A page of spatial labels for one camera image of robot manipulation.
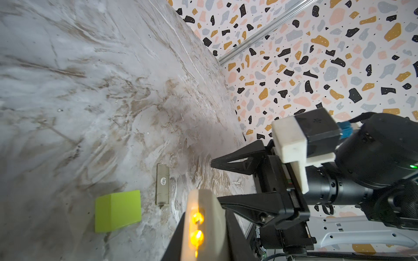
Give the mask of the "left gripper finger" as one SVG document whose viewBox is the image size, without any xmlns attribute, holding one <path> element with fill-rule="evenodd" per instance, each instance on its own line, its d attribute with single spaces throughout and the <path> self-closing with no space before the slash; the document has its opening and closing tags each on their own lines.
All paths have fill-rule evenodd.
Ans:
<svg viewBox="0 0 418 261">
<path fill-rule="evenodd" d="M 211 190 L 196 189 L 188 195 L 180 259 L 229 259 L 225 210 Z"/>
</svg>

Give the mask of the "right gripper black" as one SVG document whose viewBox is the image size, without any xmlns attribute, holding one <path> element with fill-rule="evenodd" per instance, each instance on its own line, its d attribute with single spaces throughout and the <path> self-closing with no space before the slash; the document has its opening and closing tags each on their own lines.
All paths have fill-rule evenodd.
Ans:
<svg viewBox="0 0 418 261">
<path fill-rule="evenodd" d="M 271 141 L 262 140 L 213 159 L 211 167 L 254 175 L 257 194 L 219 197 L 222 208 L 260 226 L 265 249 L 313 250 L 316 239 L 307 229 L 310 211 L 290 164 L 271 155 Z"/>
</svg>

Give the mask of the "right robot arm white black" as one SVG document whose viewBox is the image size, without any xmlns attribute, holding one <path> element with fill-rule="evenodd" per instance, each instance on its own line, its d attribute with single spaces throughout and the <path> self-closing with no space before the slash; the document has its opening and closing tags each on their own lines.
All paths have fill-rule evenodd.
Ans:
<svg viewBox="0 0 418 261">
<path fill-rule="evenodd" d="M 336 122 L 323 109 L 277 119 L 272 139 L 213 159 L 249 175 L 256 193 L 221 206 L 252 223 L 256 258 L 358 259 L 317 251 L 337 244 L 418 245 L 418 124 L 368 112 Z"/>
</svg>

